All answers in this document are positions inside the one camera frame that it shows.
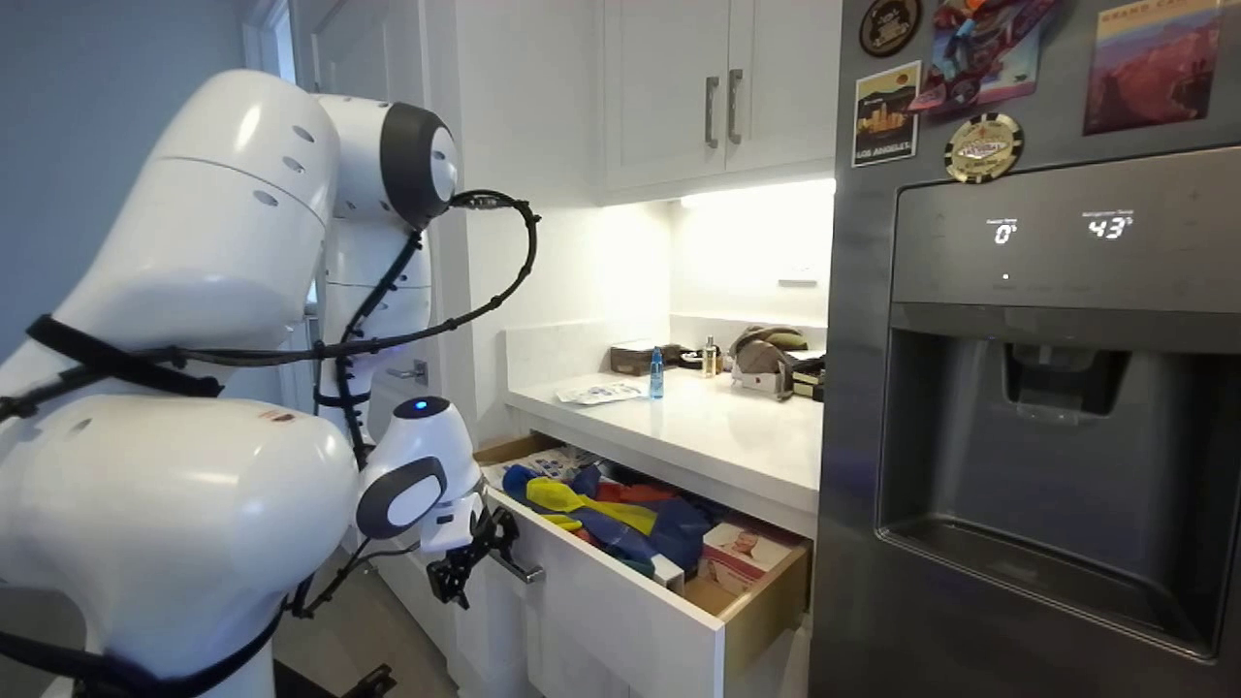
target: yellow item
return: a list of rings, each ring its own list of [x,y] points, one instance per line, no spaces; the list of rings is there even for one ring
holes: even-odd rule
[[[542,518],[550,518],[560,530],[580,530],[580,518],[572,518],[572,517],[542,517]]]
[[[655,530],[655,513],[641,509],[641,504],[620,504],[620,502],[588,502],[580,493],[572,493],[568,485],[555,480],[555,478],[536,478],[526,480],[526,502],[536,509],[568,517],[579,509],[601,513],[607,518],[620,518],[624,526],[651,534]]]

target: white cabinet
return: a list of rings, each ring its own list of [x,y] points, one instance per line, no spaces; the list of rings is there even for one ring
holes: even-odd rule
[[[831,171],[841,0],[604,3],[604,190]]]

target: fridge magnet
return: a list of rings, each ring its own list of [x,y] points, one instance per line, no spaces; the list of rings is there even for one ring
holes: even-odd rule
[[[1218,0],[1141,0],[1096,13],[1085,137],[1202,122],[1220,25]]]
[[[943,167],[965,185],[1005,177],[1022,150],[1022,131],[1006,114],[968,115],[944,144]]]
[[[858,79],[853,163],[916,155],[920,115],[907,109],[916,96],[920,96],[920,63]]]
[[[903,52],[921,29],[921,0],[872,0],[858,25],[858,44],[872,60]]]
[[[935,52],[912,109],[959,115],[1036,94],[1053,8],[1059,0],[937,0]]]

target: ice dispenser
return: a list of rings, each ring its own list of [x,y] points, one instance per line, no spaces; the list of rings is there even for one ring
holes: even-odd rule
[[[1225,631],[1241,147],[899,195],[878,539],[1182,659]]]

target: picture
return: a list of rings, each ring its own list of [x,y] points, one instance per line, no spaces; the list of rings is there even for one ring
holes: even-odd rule
[[[1036,94],[1043,25],[1059,0],[943,0],[916,114],[959,115]]]
[[[853,163],[916,155],[920,63],[858,79],[853,94]]]
[[[1218,0],[1145,0],[1101,13],[1085,131],[1202,122],[1220,21]]]

